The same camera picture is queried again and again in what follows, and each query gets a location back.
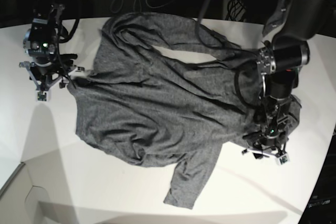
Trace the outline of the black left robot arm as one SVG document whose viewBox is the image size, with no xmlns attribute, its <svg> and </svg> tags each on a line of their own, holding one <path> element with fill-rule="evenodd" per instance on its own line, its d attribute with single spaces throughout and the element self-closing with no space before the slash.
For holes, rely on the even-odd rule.
<svg viewBox="0 0 336 224">
<path fill-rule="evenodd" d="M 262 84 L 258 105 L 248 103 L 239 87 L 239 75 L 243 66 L 236 70 L 234 88 L 243 105 L 253 109 L 258 130 L 243 138 L 248 147 L 242 152 L 253 153 L 256 159 L 274 157 L 280 164 L 289 161 L 286 143 L 289 123 L 297 118 L 290 112 L 294 97 L 292 90 L 298 86 L 299 69 L 310 61 L 307 41 L 322 26 L 332 0 L 291 0 L 286 10 L 282 29 L 272 41 L 253 52 L 258 77 Z"/>
</svg>

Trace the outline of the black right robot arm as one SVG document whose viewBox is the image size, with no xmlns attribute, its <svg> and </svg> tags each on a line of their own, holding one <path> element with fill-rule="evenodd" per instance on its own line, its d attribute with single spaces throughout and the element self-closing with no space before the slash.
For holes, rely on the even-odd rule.
<svg viewBox="0 0 336 224">
<path fill-rule="evenodd" d="M 76 0 L 77 11 L 81 4 Z M 30 61 L 23 61 L 19 67 L 27 70 L 30 80 L 36 86 L 39 101 L 46 101 L 49 90 L 56 84 L 62 89 L 72 83 L 73 72 L 83 72 L 74 61 L 77 54 L 61 54 L 60 44 L 69 42 L 79 25 L 77 16 L 71 30 L 62 24 L 66 0 L 36 0 L 33 20 L 23 40 L 23 48 Z"/>
</svg>

